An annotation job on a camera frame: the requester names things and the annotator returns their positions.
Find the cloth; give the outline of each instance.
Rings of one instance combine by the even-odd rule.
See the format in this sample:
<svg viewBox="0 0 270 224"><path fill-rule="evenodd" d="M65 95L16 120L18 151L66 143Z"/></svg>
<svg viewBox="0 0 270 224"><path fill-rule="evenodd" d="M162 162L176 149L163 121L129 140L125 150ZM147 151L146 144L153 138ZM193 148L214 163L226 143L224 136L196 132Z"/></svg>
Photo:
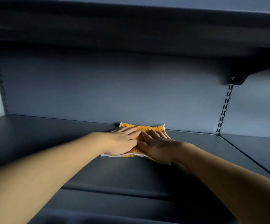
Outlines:
<svg viewBox="0 0 270 224"><path fill-rule="evenodd" d="M120 125L119 125L120 128L122 128L122 127L129 127L129 128L136 127L137 130L139 130L141 132L142 131L143 132L148 132L149 130L154 130L156 132L161 131L163 134L166 135L164 126L165 125L157 126L157 127L138 126L138 125L132 125L132 124L129 124L129 123L124 123L124 122L120 123ZM144 140L144 138L142 137L141 134L136 138L136 140L145 142L145 140ZM147 154L145 154L138 146L135 146L134 148L132 148L127 153L124 153L124 154L121 154L121 155L118 155L118 156L111 156L111 155L108 155L108 154L101 154L101 156L109 156L109 157L134 157L134 156L140 156L140 157L146 157L146 158L149 158L149 159L155 161L154 159L149 157Z"/></svg>

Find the orange microfiber cloth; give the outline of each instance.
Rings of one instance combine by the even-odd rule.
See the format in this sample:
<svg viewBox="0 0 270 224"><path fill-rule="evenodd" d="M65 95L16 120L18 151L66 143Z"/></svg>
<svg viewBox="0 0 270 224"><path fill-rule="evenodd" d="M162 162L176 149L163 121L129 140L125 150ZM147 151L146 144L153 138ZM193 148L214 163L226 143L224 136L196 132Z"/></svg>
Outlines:
<svg viewBox="0 0 270 224"><path fill-rule="evenodd" d="M132 125L132 124L128 124L128 123L122 122L122 123L120 123L119 127L120 128L122 128L122 127L129 127L129 128L136 127L137 130L144 131L144 132L148 132L149 130L161 131L163 134L166 135L164 125L158 126L158 127L149 127L149 126L137 126L137 125ZM141 134L136 138L136 140L137 141L145 142ZM140 148L138 148L138 146L135 146L133 149L131 149L127 153L124 153L124 154L121 154L121 155L118 155L118 156L111 156L111 155L108 155L108 154L102 154L101 156L109 156L109 157L133 157L133 156L140 156L140 157L146 157L146 158L149 158L149 159L155 161L154 159L152 159L151 157L149 157L147 154L145 154Z"/></svg>

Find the forearm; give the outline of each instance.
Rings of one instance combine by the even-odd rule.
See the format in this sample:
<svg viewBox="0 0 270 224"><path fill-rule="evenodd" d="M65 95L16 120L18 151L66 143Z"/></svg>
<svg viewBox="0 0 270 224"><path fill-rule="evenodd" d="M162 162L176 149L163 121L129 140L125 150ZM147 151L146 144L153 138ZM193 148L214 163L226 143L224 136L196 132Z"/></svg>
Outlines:
<svg viewBox="0 0 270 224"><path fill-rule="evenodd" d="M200 179L242 223L270 223L270 179L189 143L176 160Z"/></svg>
<svg viewBox="0 0 270 224"><path fill-rule="evenodd" d="M27 223L68 181L103 151L92 135L0 168L0 223Z"/></svg>

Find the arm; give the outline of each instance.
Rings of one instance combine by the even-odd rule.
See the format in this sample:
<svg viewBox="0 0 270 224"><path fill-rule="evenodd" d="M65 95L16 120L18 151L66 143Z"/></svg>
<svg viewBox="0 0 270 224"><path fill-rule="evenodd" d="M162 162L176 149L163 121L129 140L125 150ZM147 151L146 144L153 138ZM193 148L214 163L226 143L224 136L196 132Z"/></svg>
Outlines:
<svg viewBox="0 0 270 224"><path fill-rule="evenodd" d="M152 158L177 161L202 181L243 224L270 224L270 179L160 131L142 133L139 147Z"/></svg>
<svg viewBox="0 0 270 224"><path fill-rule="evenodd" d="M137 144L140 132L121 128L91 133L0 168L0 223L26 224L81 168L102 153L118 155Z"/></svg>

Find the black bracket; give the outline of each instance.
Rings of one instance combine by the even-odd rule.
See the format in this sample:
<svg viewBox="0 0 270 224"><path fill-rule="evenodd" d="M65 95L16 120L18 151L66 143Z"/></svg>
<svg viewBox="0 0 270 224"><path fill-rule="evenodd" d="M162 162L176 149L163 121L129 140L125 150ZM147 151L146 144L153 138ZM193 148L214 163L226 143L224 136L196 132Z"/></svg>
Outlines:
<svg viewBox="0 0 270 224"><path fill-rule="evenodd" d="M231 65L230 84L242 85L249 75L270 69L270 49L254 57L233 59Z"/></svg>

